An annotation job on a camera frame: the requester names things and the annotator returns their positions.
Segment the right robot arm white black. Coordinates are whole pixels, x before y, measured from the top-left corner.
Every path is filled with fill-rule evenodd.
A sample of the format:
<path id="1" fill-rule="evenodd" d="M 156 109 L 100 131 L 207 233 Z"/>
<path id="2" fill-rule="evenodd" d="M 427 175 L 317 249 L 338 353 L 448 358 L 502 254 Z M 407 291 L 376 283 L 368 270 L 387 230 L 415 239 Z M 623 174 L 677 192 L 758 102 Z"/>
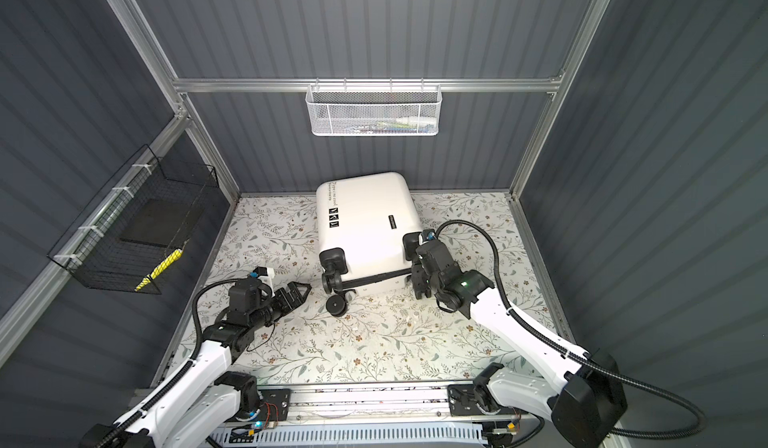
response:
<path id="1" fill-rule="evenodd" d="M 547 330 L 518 308 L 505 306 L 485 275 L 463 271 L 437 239 L 404 242 L 416 290 L 429 291 L 440 308 L 458 312 L 504 340 L 541 375 L 540 381 L 492 363 L 473 381 L 481 412 L 517 408 L 553 423 L 574 447 L 598 447 L 627 409 L 621 385 L 567 358 L 585 351 Z"/>

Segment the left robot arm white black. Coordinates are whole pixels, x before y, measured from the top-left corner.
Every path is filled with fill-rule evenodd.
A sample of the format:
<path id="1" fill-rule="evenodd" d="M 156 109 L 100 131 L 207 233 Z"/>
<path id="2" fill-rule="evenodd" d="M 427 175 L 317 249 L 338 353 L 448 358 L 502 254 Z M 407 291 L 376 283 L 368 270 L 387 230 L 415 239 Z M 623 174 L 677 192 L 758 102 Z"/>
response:
<path id="1" fill-rule="evenodd" d="M 265 276 L 251 273 L 211 283 L 193 297 L 195 346 L 187 360 L 135 407 L 110 425 L 96 424 L 81 447 L 196 447 L 231 418 L 250 423 L 262 401 L 256 377 L 230 367 L 254 341 L 255 331 L 274 326 L 302 306 L 308 283 L 273 289 Z M 202 326 L 198 305 L 203 295 L 231 287 L 229 308 L 217 323 Z"/>

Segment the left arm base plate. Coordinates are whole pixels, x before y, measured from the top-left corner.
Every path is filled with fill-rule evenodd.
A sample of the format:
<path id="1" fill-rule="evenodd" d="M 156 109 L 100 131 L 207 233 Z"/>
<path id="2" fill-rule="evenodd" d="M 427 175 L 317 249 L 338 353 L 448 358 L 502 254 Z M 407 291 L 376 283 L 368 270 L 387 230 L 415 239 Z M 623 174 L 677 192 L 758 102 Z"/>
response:
<path id="1" fill-rule="evenodd" d="M 266 389 L 260 391 L 261 404 L 251 411 L 236 414 L 228 419 L 231 423 L 283 422 L 288 417 L 291 399 L 290 389 Z"/>

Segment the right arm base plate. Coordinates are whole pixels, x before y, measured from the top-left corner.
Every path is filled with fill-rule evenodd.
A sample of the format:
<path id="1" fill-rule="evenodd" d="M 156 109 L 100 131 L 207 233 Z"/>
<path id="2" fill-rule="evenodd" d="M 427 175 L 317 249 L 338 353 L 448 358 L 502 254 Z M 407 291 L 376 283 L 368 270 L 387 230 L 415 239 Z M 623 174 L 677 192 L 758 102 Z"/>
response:
<path id="1" fill-rule="evenodd" d="M 495 410 L 484 410 L 475 399 L 474 389 L 471 384 L 450 384 L 446 388 L 449 404 L 449 412 L 454 417 L 470 416 L 496 416 L 504 415 L 512 418 L 525 414 L 517 408 L 501 407 Z"/>

